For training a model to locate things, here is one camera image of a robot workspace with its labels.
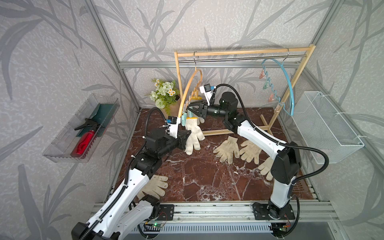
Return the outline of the orange clip hanger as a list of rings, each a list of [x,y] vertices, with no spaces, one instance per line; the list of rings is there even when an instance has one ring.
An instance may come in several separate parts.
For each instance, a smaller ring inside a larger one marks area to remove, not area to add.
[[[188,94],[189,89],[191,87],[192,81],[193,81],[195,75],[197,73],[199,73],[200,74],[200,79],[199,79],[199,81],[198,81],[198,83],[197,83],[197,85],[195,87],[195,90],[192,91],[191,96],[189,97],[189,101],[192,99],[192,96],[197,91],[197,89],[200,87],[200,85],[201,85],[201,83],[203,81],[203,71],[201,69],[198,69],[197,67],[195,67],[194,73],[190,77],[190,79],[189,79],[189,81],[187,83],[187,86],[183,90],[182,89],[181,72],[180,72],[180,63],[179,63],[179,57],[181,57],[182,54],[179,54],[177,51],[175,51],[174,52],[174,56],[175,56],[175,64],[176,64],[176,69],[177,69],[177,77],[178,77],[178,84],[179,84],[180,98],[181,98],[181,103],[180,103],[179,112],[178,112],[178,118],[180,119],[182,117],[182,115],[183,115],[184,104],[186,102],[187,94]]]

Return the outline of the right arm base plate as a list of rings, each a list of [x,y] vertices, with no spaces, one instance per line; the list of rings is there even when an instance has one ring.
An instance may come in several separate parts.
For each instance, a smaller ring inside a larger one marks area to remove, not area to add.
[[[255,220],[295,220],[295,214],[290,203],[284,207],[279,208],[271,201],[267,204],[253,203],[252,210]]]

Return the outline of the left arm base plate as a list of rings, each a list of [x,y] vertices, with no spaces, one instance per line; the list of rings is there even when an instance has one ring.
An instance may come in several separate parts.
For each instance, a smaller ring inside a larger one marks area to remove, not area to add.
[[[152,214],[147,220],[172,221],[175,213],[173,204],[157,204],[154,206]]]

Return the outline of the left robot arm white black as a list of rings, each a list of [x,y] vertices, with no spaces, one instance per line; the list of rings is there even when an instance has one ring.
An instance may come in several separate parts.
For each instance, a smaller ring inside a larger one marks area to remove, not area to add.
[[[160,203],[151,195],[130,205],[161,167],[163,157],[173,150],[186,148],[190,130],[179,130],[181,117],[163,118],[164,124],[150,133],[145,132],[145,143],[132,157],[126,168],[125,179],[113,195],[86,223],[77,223],[72,229],[74,240],[123,240],[145,220],[159,215]]]

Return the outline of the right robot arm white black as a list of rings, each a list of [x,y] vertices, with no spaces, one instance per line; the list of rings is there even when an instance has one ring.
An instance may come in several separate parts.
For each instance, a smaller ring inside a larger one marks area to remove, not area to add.
[[[322,173],[329,165],[329,157],[321,150],[298,146],[296,143],[286,143],[257,127],[249,118],[246,110],[239,113],[238,105],[243,105],[240,94],[234,87],[231,91],[224,92],[219,104],[215,105],[217,88],[210,85],[203,86],[203,91],[210,89],[210,96],[205,100],[199,100],[189,104],[187,109],[198,117],[206,116],[222,117],[226,128],[233,133],[251,141],[274,161],[271,174],[274,178],[274,187],[269,199],[269,209],[278,212],[284,209],[290,202],[293,186],[301,180],[316,176]],[[323,156],[325,162],[323,166],[310,173],[297,177],[301,168],[300,150],[311,151]]]

